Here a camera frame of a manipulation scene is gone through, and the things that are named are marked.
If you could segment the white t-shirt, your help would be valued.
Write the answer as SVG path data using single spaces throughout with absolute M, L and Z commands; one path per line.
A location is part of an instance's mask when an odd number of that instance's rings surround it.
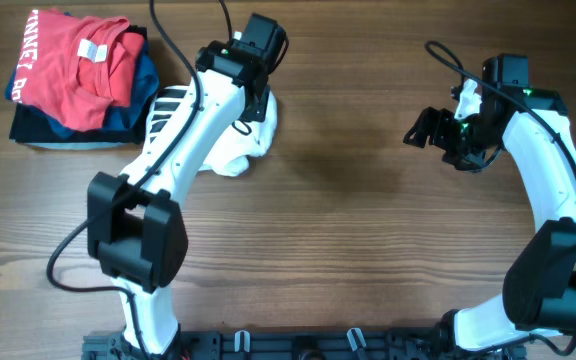
M 146 134 L 143 151 L 148 152 L 156 136 L 177 112 L 180 101 L 189 87 L 168 86 L 152 100 L 146 117 Z M 233 122 L 210 150 L 200 171 L 212 171 L 226 177 L 237 177 L 249 167 L 249 157 L 263 157 L 272 145 L 278 125 L 278 105 L 270 90 L 266 118 L 262 123 Z

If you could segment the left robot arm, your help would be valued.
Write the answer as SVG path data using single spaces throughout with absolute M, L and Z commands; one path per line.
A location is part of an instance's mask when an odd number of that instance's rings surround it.
M 278 104 L 268 77 L 287 48 L 285 30 L 259 14 L 202 48 L 196 79 L 151 103 L 141 154 L 90 183 L 88 252 L 120 289 L 126 327 L 85 337 L 83 358 L 184 358 L 171 289 L 188 249 L 181 209 L 198 172 L 239 176 L 271 147 Z

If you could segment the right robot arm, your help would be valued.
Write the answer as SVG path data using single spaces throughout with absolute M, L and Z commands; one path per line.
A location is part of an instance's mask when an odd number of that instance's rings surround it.
M 429 107 L 404 136 L 443 152 L 455 169 L 477 173 L 501 153 L 514 160 L 531 206 L 535 233 L 505 275 L 499 295 L 446 313 L 424 344 L 434 358 L 512 358 L 526 343 L 576 349 L 576 149 L 567 107 L 554 90 L 530 83 L 526 57 L 487 59 L 480 75 L 438 42 L 430 55 L 460 76 L 455 110 Z

